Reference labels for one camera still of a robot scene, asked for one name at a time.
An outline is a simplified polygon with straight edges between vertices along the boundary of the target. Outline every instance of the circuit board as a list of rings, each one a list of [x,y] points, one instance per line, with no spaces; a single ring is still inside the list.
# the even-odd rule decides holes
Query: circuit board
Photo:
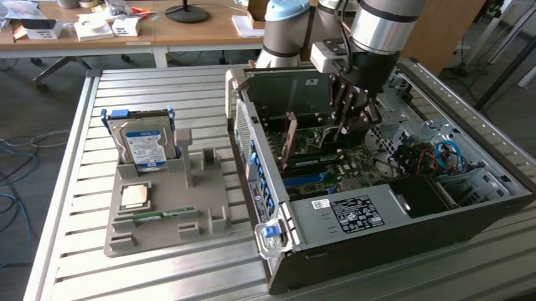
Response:
[[[318,151],[317,145],[326,128],[323,126],[298,129],[294,154],[305,155]],[[370,187],[385,178],[374,166],[372,155],[361,145],[341,147],[334,153],[319,155],[321,158],[334,159],[330,162],[322,162],[319,159],[317,163],[303,167],[294,166],[289,170],[283,168],[281,162],[286,133],[267,132],[266,138],[291,201]],[[306,159],[305,162],[314,162],[314,160]]]

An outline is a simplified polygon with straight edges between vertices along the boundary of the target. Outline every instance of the white box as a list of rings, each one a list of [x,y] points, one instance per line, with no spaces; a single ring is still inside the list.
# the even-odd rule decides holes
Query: white box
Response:
[[[51,40],[57,39],[61,34],[61,23],[56,20],[43,20],[43,21],[55,21],[52,28],[47,28],[47,25],[43,28],[36,28],[39,26],[33,26],[33,28],[24,28],[25,34],[28,35],[28,39],[31,40]]]
[[[75,30],[78,40],[80,42],[115,37],[110,25],[106,21],[78,21],[75,23]]]
[[[116,36],[138,36],[140,32],[140,18],[116,19],[111,25]]]

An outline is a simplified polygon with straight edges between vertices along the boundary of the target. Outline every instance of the blue hard drive label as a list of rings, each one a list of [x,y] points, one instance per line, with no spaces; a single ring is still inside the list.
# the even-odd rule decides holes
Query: blue hard drive label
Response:
[[[353,233],[385,224],[369,196],[358,196],[330,202],[330,206],[342,231],[346,233]]]
[[[128,132],[126,136],[134,163],[147,169],[162,166],[166,163],[166,153],[164,147],[158,144],[160,131]]]

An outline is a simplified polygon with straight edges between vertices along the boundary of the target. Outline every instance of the lamp base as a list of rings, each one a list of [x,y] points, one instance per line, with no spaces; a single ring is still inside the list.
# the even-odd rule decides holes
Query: lamp base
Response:
[[[199,23],[209,18],[209,12],[191,5],[188,5],[187,11],[183,6],[172,6],[166,9],[164,13],[170,20],[179,23]]]

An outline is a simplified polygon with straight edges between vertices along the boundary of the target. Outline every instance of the gray carpet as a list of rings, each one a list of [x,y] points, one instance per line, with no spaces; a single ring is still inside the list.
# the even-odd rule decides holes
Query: gray carpet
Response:
[[[473,44],[484,28],[485,24],[473,25],[465,38],[468,45]],[[497,64],[488,67],[488,75],[479,77],[472,86],[472,93],[476,98],[484,94],[525,44],[527,40],[517,38]],[[178,55],[175,57],[183,62],[194,62],[198,58],[196,52],[182,56]],[[218,65],[219,55],[219,51],[203,52],[195,61],[195,65]],[[226,56],[227,59],[233,58],[233,63],[245,63],[247,60],[255,59],[254,51],[227,51]],[[130,57],[134,61],[132,64],[123,62],[118,55],[91,57],[86,60],[94,68],[102,69],[154,67],[151,55],[131,55]],[[49,65],[55,59],[45,58],[43,61],[45,65]],[[8,64],[13,64],[13,62],[15,60],[8,60]],[[532,54],[511,80],[500,89],[497,95],[512,85],[512,82],[519,80],[520,76],[532,68],[535,62],[536,54]],[[17,65],[11,70],[0,71],[0,137],[4,139],[17,135],[37,135],[71,127],[84,81],[84,69],[76,63],[70,63],[44,80],[51,90],[47,93],[41,93],[36,91],[31,78],[44,68],[44,66],[33,66],[29,59],[20,59]],[[476,74],[471,75],[462,81],[471,83],[475,76]],[[465,88],[457,80],[445,81],[458,93],[464,92]],[[533,118],[536,112],[535,95],[536,81],[529,84],[527,89],[512,88],[492,108],[487,110],[492,121],[533,156],[536,156],[536,132],[533,131],[536,126],[536,119]],[[475,101],[471,99],[468,93],[464,97],[471,102]],[[37,170],[15,184],[28,208],[31,223],[37,234],[40,234],[44,224],[63,152],[63,147],[40,149]],[[24,160],[24,157],[13,157],[0,150],[0,171],[9,172]],[[8,192],[7,187],[1,186],[0,192]],[[5,214],[0,215],[0,226],[7,223],[8,218],[9,216]],[[16,258],[17,263],[32,262],[37,243],[35,242],[27,248],[25,239],[25,225],[23,219],[19,217],[8,230],[0,233],[0,261],[9,260],[13,258],[13,255],[19,255],[19,258]],[[0,300],[15,301],[21,299],[29,271],[29,267],[0,268]]]

